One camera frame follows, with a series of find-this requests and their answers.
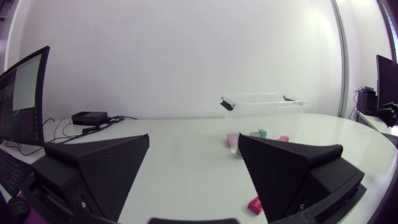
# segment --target small black box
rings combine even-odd
[[[377,116],[377,96],[374,92],[359,91],[358,92],[357,109],[365,115]]]
[[[72,121],[78,125],[100,126],[107,117],[107,112],[80,112],[72,115]]]

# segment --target white table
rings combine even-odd
[[[365,115],[362,112],[359,112],[359,119],[360,122],[362,119],[368,126],[375,129],[376,131],[384,134],[391,134],[393,136],[398,136],[398,126],[388,127],[380,118],[373,117],[369,115]]]
[[[150,148],[122,210],[120,223],[147,223],[151,217],[180,220],[237,218],[266,223],[247,210],[256,195],[243,160],[226,147],[224,119],[125,120],[71,143],[149,133]],[[58,128],[61,136],[63,124]],[[51,125],[45,132],[50,135]],[[80,126],[67,127],[78,134]],[[396,169],[396,149],[377,131],[347,119],[303,114],[293,142],[342,144],[343,157],[364,173],[368,189],[343,223],[366,223],[377,209]],[[36,154],[32,162],[41,154]]]

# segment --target pink block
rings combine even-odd
[[[226,135],[226,142],[229,147],[238,146],[239,133],[228,133]]]
[[[280,138],[287,139],[287,141],[289,141],[289,137],[288,136],[281,136]]]
[[[248,209],[257,215],[262,212],[262,206],[258,196],[249,202]]]

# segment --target clear plastic box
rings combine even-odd
[[[267,139],[288,136],[289,142],[294,142],[299,116],[308,105],[307,100],[280,93],[225,94],[220,103],[226,109],[227,135],[250,135],[265,130]],[[237,153],[237,147],[230,148]]]

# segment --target green block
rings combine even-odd
[[[267,131],[266,130],[260,129],[259,133],[260,133],[260,137],[262,137],[262,138],[266,138],[267,137]]]
[[[250,133],[250,136],[253,136],[253,137],[261,137],[260,133]]]

